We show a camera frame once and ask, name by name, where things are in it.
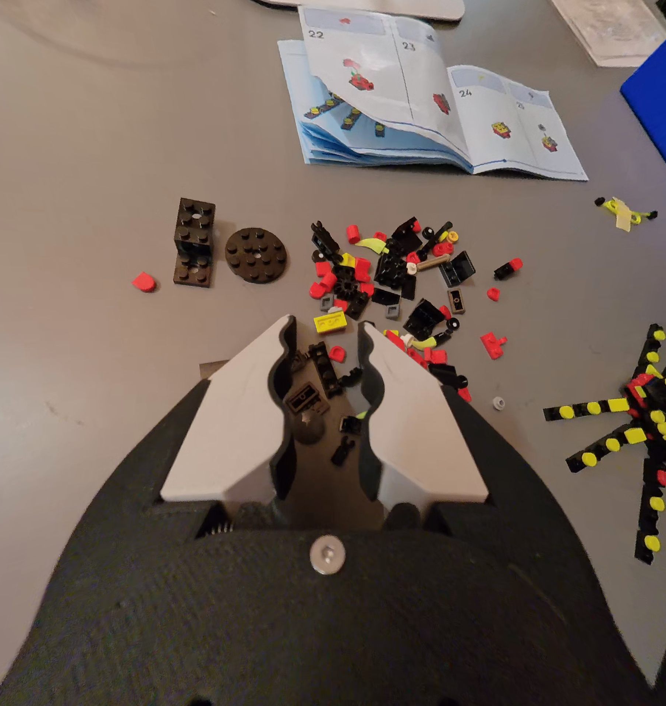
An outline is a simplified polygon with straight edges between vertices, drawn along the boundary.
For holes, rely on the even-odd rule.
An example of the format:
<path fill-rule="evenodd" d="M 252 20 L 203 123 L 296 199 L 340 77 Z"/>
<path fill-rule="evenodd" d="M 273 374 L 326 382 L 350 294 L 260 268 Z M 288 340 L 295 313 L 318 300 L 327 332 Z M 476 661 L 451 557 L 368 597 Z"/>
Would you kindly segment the black lego brick assembly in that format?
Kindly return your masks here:
<path fill-rule="evenodd" d="M 216 206 L 181 198 L 173 236 L 177 258 L 173 282 L 207 288 L 214 269 L 214 216 Z"/>

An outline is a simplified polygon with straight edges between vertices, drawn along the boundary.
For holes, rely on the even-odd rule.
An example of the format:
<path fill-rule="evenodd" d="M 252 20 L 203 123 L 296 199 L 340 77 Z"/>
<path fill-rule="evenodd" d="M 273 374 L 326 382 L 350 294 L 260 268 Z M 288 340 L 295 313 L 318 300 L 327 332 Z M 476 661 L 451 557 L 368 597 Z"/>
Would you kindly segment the pile of lego pieces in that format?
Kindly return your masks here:
<path fill-rule="evenodd" d="M 343 252 L 322 222 L 312 223 L 311 233 L 317 279 L 309 294 L 320 304 L 320 314 L 314 318 L 316 333 L 323 337 L 346 331 L 350 322 L 361 320 L 371 303 L 383 306 L 390 322 L 399 320 L 402 300 L 415 303 L 402 330 L 387 329 L 383 335 L 470 402 L 466 377 L 448 364 L 443 349 L 460 327 L 459 315 L 464 311 L 458 288 L 476 273 L 466 251 L 454 254 L 457 234 L 452 224 L 447 222 L 434 231 L 421 228 L 412 217 L 391 236 L 376 233 L 370 239 L 362 239 L 356 225 L 349 226 L 349 244 L 375 252 L 375 265 L 363 256 Z M 448 305 L 416 300 L 418 275 L 434 269 L 449 287 Z"/>

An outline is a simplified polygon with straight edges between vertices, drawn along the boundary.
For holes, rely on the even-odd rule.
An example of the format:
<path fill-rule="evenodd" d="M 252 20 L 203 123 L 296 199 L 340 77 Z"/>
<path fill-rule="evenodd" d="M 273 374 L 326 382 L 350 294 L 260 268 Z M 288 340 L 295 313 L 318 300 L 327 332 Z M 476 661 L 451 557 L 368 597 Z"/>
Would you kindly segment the dark brown lego tile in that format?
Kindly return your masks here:
<path fill-rule="evenodd" d="M 320 391 L 310 382 L 302 384 L 291 392 L 285 399 L 285 403 L 294 416 L 306 411 L 323 415 L 330 409 L 325 396 L 322 396 Z"/>

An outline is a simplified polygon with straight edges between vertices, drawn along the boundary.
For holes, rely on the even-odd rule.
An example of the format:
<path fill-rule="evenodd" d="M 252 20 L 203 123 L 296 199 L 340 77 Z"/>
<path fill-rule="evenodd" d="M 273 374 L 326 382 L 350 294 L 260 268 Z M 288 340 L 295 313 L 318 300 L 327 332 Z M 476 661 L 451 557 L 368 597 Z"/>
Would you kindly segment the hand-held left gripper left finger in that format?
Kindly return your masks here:
<path fill-rule="evenodd" d="M 240 505 L 287 497 L 296 451 L 284 401 L 296 329 L 294 315 L 281 317 L 209 377 L 162 499 Z"/>

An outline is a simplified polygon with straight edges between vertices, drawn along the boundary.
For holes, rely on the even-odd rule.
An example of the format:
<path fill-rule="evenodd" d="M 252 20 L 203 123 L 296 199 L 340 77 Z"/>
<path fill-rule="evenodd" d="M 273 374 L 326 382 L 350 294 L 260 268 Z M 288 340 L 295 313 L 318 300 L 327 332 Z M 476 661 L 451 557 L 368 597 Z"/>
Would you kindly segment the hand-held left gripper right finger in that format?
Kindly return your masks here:
<path fill-rule="evenodd" d="M 369 404 L 358 475 L 387 510 L 409 503 L 426 517 L 435 503 L 483 503 L 488 488 L 442 386 L 371 322 L 358 326 L 361 392 Z"/>

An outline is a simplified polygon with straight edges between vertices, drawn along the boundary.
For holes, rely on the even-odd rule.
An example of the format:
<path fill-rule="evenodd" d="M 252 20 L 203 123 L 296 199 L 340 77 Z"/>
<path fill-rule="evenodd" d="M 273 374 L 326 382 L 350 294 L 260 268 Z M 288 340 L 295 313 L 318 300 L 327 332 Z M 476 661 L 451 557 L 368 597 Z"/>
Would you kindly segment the black round lego plate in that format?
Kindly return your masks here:
<path fill-rule="evenodd" d="M 274 233 L 259 227 L 246 227 L 228 238 L 225 261 L 241 279 L 264 285 L 284 274 L 288 254 L 283 241 Z"/>

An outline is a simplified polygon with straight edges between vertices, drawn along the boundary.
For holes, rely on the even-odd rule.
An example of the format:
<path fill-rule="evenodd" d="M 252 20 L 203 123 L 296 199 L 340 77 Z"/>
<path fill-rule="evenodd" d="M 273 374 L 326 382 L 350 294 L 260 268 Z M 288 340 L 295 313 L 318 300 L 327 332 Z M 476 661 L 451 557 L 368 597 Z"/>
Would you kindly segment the black yellow lego spider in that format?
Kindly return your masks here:
<path fill-rule="evenodd" d="M 620 389 L 619 397 L 543 410 L 546 421 L 608 413 L 629 416 L 627 424 L 570 455 L 566 458 L 566 464 L 570 472 L 576 474 L 595 467 L 603 458 L 618 453 L 624 447 L 645 446 L 635 558 L 648 566 L 662 547 L 657 525 L 666 507 L 666 363 L 662 371 L 657 368 L 665 339 L 664 328 L 658 323 L 651 324 L 633 375 Z"/>

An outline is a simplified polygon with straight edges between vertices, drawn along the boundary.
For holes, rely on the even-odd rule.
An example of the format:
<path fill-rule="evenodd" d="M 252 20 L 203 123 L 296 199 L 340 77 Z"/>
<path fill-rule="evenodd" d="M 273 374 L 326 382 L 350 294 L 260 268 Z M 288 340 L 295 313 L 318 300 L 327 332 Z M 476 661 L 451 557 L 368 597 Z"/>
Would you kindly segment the blue plastic bin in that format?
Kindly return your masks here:
<path fill-rule="evenodd" d="M 622 84 L 620 93 L 666 163 L 666 40 Z"/>

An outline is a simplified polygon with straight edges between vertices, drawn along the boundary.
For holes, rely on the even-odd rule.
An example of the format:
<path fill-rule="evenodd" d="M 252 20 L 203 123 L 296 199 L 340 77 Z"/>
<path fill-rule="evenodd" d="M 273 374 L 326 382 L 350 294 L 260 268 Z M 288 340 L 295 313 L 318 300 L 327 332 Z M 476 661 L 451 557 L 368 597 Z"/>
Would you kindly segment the clear plastic bag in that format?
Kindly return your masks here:
<path fill-rule="evenodd" d="M 637 68 L 666 40 L 646 1 L 552 1 L 577 41 L 600 67 Z"/>

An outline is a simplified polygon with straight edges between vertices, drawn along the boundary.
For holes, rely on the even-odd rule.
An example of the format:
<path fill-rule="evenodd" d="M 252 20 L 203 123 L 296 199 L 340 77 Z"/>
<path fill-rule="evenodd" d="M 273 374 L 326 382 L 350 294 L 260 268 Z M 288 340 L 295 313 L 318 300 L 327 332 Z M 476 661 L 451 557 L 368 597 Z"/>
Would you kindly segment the lego instruction booklet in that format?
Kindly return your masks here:
<path fill-rule="evenodd" d="M 450 164 L 587 181 L 549 93 L 444 65 L 426 22 L 304 6 L 301 40 L 278 42 L 307 164 Z"/>

